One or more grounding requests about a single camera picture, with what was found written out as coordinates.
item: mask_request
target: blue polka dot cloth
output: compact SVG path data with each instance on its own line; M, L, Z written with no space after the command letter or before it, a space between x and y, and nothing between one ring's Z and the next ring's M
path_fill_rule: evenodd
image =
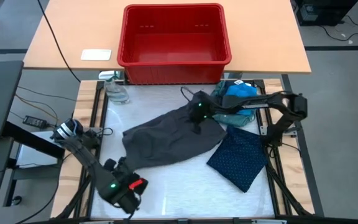
M226 137L207 162L243 192L266 164L260 136L233 126L227 127Z

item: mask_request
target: wooden table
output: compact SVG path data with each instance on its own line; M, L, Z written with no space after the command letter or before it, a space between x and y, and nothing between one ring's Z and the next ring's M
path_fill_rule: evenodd
M264 83L265 90L268 94L283 90L279 79L266 79L264 80ZM89 126L91 121L96 86L97 81L82 81L80 85L74 111L74 118L78 119L84 126ZM96 113L95 126L100 124L103 100L104 90L102 89ZM275 109L270 109L270 112L272 121L275 123L281 117L281 114ZM296 138L291 138L290 136L284 136L283 142L294 147L299 147ZM308 183L306 181L300 153L296 149L285 145L279 147L278 150L280 152L280 158L287 187L307 211L314 213L314 206L311 200L311 195ZM66 159L66 161L63 163L62 171L60 174L60 185L53 202L51 217L57 216L77 191L81 167L81 164L73 156ZM276 193L280 214L285 214L283 198L277 185ZM87 199L88 193L86 192L83 196L83 203L85 203ZM81 215L85 216L85 210L82 211Z
M289 0L214 0L224 8L232 52L229 72L310 73ZM73 69L120 70L117 50L130 4L211 3L210 0L50 0L46 15ZM108 61L84 61L84 49L111 49ZM24 59L30 69L67 69L43 18Z

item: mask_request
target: red basket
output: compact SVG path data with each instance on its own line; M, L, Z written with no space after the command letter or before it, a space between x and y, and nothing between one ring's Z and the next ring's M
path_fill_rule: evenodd
M117 61L132 84L217 83L230 60L220 4L125 8Z

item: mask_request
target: white table surface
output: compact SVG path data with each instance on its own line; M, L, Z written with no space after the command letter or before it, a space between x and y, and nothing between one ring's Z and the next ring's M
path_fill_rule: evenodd
M180 93L181 85L125 86L131 102L114 105L110 101L105 128L114 134L104 136L100 162L125 156L122 132L156 118L187 103ZM211 93L214 85L188 85L193 92ZM243 129L258 134L256 120ZM139 169L136 172L149 181L140 209L132 219L143 218L232 218L274 216L267 174L263 168L248 192L243 193L217 173L206 162L218 146L199 156L168 166ZM127 218L94 194L92 218Z

